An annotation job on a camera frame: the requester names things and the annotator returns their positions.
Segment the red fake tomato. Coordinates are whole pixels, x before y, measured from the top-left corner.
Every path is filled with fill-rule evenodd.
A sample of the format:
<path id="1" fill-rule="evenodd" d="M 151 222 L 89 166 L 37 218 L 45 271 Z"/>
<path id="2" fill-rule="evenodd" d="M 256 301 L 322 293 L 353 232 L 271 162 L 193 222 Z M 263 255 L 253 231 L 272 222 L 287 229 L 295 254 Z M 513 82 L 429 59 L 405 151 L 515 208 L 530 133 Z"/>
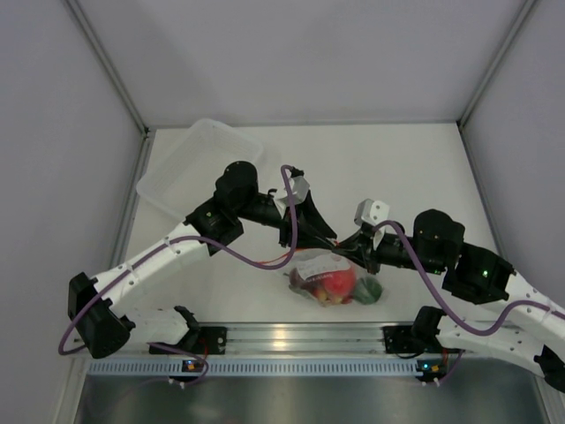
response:
<path id="1" fill-rule="evenodd" d="M 356 285 L 356 272 L 354 269 L 338 270 L 331 272 L 324 281 L 325 290 L 333 296 L 346 297 Z"/>

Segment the clear zip top bag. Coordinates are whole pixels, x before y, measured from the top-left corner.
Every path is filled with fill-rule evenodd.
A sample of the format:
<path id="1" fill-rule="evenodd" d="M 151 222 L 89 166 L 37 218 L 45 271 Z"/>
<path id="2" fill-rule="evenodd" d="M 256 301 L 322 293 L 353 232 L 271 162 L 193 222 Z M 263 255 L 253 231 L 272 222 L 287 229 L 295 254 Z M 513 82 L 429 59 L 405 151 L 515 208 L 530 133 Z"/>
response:
<path id="1" fill-rule="evenodd" d="M 345 257 L 322 249 L 300 250 L 297 248 L 283 267 L 281 263 L 290 256 L 290 252 L 269 260 L 260 261 L 261 265 L 277 266 L 275 270 L 284 276 L 288 288 L 295 294 L 315 301 L 321 307 L 349 305 L 356 301 L 351 297 L 333 296 L 325 290 L 324 281 L 334 271 L 354 269 L 357 280 L 366 277 L 367 272 Z"/>

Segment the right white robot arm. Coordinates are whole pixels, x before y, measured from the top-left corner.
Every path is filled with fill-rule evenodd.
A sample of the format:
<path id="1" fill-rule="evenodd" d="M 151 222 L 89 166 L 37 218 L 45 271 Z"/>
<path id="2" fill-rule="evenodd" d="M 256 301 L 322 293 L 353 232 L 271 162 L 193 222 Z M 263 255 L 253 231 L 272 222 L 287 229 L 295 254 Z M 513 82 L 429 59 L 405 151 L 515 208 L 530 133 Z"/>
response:
<path id="1" fill-rule="evenodd" d="M 381 266 L 419 273 L 436 304 L 411 325 L 385 330 L 388 353 L 475 352 L 524 368 L 564 390 L 564 309 L 508 261 L 464 241 L 465 228 L 436 209 L 420 213 L 412 235 L 396 221 L 358 220 L 342 242 L 324 221 L 292 227 L 294 246 L 338 254 L 370 274 Z"/>

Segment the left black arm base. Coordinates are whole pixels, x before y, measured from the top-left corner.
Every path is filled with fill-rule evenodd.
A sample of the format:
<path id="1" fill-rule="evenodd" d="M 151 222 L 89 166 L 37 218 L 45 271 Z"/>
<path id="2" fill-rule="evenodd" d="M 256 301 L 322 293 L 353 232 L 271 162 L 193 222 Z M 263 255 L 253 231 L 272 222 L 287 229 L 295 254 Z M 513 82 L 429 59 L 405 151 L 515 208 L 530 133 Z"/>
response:
<path id="1" fill-rule="evenodd" d="M 223 326 L 204 325 L 199 329 L 190 329 L 188 333 L 176 344 L 160 343 L 160 347 L 152 344 L 149 353 L 172 354 L 170 349 L 180 352 L 189 352 L 196 355 L 223 355 L 227 343 L 228 329 Z"/>

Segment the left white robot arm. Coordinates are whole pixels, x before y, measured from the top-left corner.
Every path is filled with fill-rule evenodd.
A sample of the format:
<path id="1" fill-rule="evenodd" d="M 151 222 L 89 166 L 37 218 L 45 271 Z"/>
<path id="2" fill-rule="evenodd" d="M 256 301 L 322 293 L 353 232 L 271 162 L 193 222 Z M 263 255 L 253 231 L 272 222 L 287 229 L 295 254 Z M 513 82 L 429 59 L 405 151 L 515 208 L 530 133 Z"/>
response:
<path id="1" fill-rule="evenodd" d="M 69 282 L 69 331 L 77 331 L 94 359 L 107 358 L 136 337 L 160 350 L 193 351 L 200 340 L 199 324 L 184 307 L 134 315 L 136 304 L 151 291 L 194 263 L 224 251 L 256 269 L 284 267 L 298 249 L 335 246 L 337 235 L 314 205 L 303 171 L 281 168 L 284 194 L 261 193 L 256 167 L 229 164 L 215 181 L 212 197 L 193 210 L 165 238 L 113 269 L 89 277 L 79 273 Z M 271 264 L 253 261 L 229 247 L 244 233 L 244 221 L 279 232 L 287 256 Z"/>

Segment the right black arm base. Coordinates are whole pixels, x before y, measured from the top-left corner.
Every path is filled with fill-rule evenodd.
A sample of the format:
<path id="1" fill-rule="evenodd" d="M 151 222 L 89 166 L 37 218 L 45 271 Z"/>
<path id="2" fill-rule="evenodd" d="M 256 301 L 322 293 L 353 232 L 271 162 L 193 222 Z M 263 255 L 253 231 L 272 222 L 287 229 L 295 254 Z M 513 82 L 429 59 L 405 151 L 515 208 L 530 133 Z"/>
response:
<path id="1" fill-rule="evenodd" d="M 382 328 L 385 352 L 410 356 L 423 353 L 442 353 L 443 347 L 433 335 L 418 332 L 410 325 Z"/>

